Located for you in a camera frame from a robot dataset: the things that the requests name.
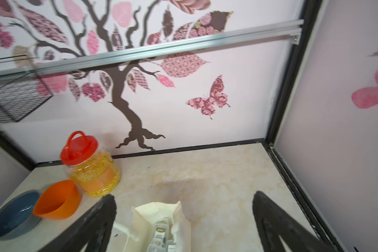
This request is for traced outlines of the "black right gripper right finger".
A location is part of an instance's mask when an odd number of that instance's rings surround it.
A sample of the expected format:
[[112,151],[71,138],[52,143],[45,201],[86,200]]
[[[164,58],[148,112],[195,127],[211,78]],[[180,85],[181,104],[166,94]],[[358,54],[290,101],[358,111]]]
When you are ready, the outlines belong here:
[[302,227],[262,191],[253,198],[253,215],[265,252],[284,252],[283,242],[293,252],[332,252],[334,249]]

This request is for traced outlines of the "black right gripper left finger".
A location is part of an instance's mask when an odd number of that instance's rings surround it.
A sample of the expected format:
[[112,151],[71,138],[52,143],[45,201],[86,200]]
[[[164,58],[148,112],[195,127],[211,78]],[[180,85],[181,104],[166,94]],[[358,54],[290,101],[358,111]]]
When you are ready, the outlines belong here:
[[105,252],[116,213],[114,196],[106,195],[40,251]]

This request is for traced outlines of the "cream canvas tote bag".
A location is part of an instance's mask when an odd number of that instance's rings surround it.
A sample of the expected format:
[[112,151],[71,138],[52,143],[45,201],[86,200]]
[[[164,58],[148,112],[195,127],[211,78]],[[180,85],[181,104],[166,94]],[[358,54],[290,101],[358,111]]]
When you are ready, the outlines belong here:
[[133,207],[132,222],[129,227],[114,221],[107,251],[146,252],[153,238],[154,225],[162,218],[169,219],[169,240],[173,241],[174,251],[190,252],[191,223],[184,216],[181,202],[176,204],[152,202]]

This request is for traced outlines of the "clear compass set case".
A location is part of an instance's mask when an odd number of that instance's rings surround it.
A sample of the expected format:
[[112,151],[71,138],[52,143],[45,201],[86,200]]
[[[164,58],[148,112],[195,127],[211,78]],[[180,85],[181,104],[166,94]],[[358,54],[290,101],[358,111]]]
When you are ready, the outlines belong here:
[[147,252],[167,252],[167,241],[170,236],[170,222],[168,218],[158,220],[154,225],[153,238],[148,245]]

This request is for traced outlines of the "orange plastic bowl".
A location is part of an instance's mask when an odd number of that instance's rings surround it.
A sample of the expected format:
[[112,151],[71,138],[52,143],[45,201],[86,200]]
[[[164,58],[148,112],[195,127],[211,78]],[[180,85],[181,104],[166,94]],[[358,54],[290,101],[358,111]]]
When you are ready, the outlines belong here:
[[45,219],[66,219],[78,209],[82,200],[72,180],[63,180],[51,185],[38,199],[33,214]]

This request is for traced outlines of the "red lid yellow candy jar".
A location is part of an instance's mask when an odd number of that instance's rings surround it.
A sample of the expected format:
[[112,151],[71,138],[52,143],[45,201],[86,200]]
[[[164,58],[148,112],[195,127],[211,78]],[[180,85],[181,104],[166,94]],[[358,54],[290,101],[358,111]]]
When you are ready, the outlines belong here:
[[90,197],[110,194],[119,184],[121,169],[110,153],[92,135],[73,132],[60,153],[60,160],[71,180]]

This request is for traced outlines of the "blue grey bowl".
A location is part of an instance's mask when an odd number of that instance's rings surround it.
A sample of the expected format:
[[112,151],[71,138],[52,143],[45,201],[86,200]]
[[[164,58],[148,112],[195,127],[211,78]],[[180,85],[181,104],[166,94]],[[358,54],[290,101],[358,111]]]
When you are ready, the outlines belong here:
[[0,209],[0,240],[11,240],[30,232],[42,220],[33,210],[40,198],[37,190],[26,191]]

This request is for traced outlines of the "black left corner post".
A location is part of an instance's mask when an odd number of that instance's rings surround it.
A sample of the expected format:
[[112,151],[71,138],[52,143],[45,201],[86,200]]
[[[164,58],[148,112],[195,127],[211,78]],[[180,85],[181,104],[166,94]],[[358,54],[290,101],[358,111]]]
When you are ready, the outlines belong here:
[[29,157],[23,150],[18,148],[16,144],[5,136],[3,132],[0,131],[0,147],[21,165],[23,165],[27,170],[32,171],[37,167],[31,157]]

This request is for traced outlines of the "aluminium rail back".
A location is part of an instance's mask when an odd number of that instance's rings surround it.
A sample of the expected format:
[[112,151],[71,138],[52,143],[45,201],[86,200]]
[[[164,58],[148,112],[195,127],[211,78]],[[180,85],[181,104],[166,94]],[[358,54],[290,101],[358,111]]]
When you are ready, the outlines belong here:
[[119,64],[131,60],[164,56],[179,52],[210,49],[220,46],[229,46],[238,43],[247,43],[257,40],[281,38],[288,39],[294,45],[300,43],[303,19],[287,21],[276,24],[234,30],[216,35],[184,39],[163,44],[155,44],[123,51],[114,51],[93,56],[84,56],[74,59],[62,60],[53,63],[33,65],[31,67],[13,68],[0,71],[0,77],[24,75],[34,71],[40,75],[51,75],[61,72]]

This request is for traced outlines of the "black corner frame post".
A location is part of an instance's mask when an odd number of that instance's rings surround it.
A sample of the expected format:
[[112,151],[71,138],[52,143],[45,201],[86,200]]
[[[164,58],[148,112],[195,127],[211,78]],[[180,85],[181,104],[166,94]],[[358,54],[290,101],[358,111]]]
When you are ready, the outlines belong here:
[[302,25],[302,33],[298,38],[298,44],[291,47],[289,60],[285,67],[284,76],[280,85],[278,98],[274,106],[272,118],[270,120],[266,142],[273,146],[278,136],[280,125],[290,100],[290,95],[296,82],[297,74],[300,70],[302,60],[307,50],[312,30],[316,23],[318,13],[321,9],[322,1],[308,0],[304,1],[301,12],[301,18],[304,20]]

